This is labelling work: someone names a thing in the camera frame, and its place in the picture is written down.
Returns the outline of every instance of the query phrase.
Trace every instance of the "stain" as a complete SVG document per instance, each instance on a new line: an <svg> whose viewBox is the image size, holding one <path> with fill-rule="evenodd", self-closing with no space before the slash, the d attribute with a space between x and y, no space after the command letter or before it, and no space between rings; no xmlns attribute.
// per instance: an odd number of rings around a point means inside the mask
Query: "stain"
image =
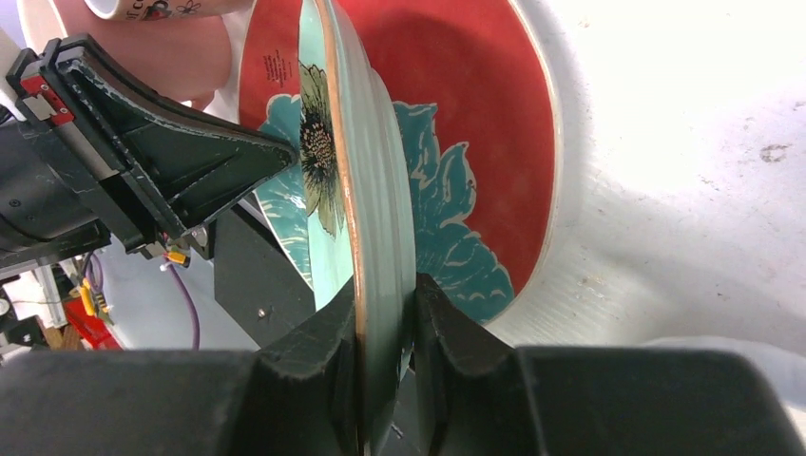
<svg viewBox="0 0 806 456"><path fill-rule="evenodd" d="M788 149L791 144L770 144L762 148L758 156L765 163L778 163L786 158L786 154L782 151Z"/></svg>

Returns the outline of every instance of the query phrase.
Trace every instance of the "dark flower print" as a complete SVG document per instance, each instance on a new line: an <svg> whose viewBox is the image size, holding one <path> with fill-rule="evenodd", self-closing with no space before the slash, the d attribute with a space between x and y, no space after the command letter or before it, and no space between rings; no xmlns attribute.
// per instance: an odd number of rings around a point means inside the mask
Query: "dark flower print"
<svg viewBox="0 0 806 456"><path fill-rule="evenodd" d="M302 99L299 155L308 216L318 209L322 228L335 238L345 218L345 211L336 162L327 75L323 69L299 63L299 96Z"/></svg>
<svg viewBox="0 0 806 456"><path fill-rule="evenodd" d="M182 16L189 16L192 14L196 14L196 11L202 7L202 3L195 3L193 0L187 0L187 3L184 5L177 6L177 13L181 14Z"/></svg>

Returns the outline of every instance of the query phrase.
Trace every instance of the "mug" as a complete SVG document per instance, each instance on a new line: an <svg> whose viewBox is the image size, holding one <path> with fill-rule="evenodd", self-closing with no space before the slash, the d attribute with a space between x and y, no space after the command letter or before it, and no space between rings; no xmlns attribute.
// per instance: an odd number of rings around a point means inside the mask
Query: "mug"
<svg viewBox="0 0 806 456"><path fill-rule="evenodd" d="M232 49L220 17L121 23L96 16L84 0L17 0L27 45L89 33L123 68L154 90L203 110L229 79Z"/></svg>
<svg viewBox="0 0 806 456"><path fill-rule="evenodd" d="M85 0L98 17L113 21L156 21L220 16L246 10L253 0Z"/></svg>

